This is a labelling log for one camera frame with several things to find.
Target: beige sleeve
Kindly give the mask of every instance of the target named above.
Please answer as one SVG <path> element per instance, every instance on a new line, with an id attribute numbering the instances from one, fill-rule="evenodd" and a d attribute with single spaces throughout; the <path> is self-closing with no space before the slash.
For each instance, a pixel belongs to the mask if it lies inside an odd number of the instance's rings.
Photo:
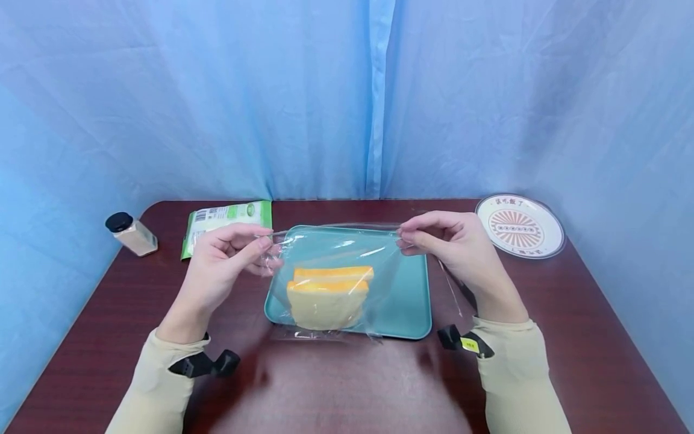
<path id="1" fill-rule="evenodd" d="M 494 351 L 478 358 L 492 434 L 570 433 L 550 382 L 542 332 L 533 321 L 502 324 L 475 318 L 472 330 Z"/>
<path id="2" fill-rule="evenodd" d="M 106 429 L 107 434 L 178 434 L 193 380 L 169 372 L 179 360 L 203 352 L 210 340 L 181 345 L 152 331 L 135 366 L 133 382 Z"/>

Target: bread slice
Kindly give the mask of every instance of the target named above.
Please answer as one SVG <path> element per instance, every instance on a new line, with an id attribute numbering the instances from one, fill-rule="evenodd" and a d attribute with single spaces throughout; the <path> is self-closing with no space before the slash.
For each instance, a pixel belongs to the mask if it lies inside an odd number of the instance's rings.
<path id="1" fill-rule="evenodd" d="M 287 284 L 291 315 L 297 326 L 309 330 L 353 326 L 362 315 L 362 304 L 368 293 L 369 284 L 365 280 L 304 280 Z"/>

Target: black lid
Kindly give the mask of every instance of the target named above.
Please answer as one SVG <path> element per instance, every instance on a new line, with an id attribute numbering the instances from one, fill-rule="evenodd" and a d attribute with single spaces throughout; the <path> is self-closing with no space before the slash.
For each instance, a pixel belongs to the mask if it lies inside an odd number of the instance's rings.
<path id="1" fill-rule="evenodd" d="M 133 218 L 127 212 L 116 212 L 106 219 L 106 227 L 113 233 L 126 230 L 133 224 Z"/>

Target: yellow tag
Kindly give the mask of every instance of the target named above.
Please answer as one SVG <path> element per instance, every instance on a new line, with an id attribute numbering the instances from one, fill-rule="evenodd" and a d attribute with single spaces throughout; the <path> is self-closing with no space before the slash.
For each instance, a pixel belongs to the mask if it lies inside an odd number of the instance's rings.
<path id="1" fill-rule="evenodd" d="M 477 345 L 477 342 L 475 340 L 470 339 L 469 337 L 461 337 L 460 338 L 460 343 L 463 344 L 463 348 L 465 348 L 468 351 L 472 351 L 473 353 L 480 353 L 480 346 Z"/>

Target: clear plastic bag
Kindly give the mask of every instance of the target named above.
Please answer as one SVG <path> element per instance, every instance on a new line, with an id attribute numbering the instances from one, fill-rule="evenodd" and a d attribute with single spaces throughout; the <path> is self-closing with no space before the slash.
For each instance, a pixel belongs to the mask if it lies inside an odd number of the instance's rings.
<path id="1" fill-rule="evenodd" d="M 275 338 L 342 339 L 342 332 L 380 337 L 379 307 L 393 290 L 402 255 L 397 224 L 295 226 L 274 233 L 264 257 L 273 270 L 267 317 Z"/>

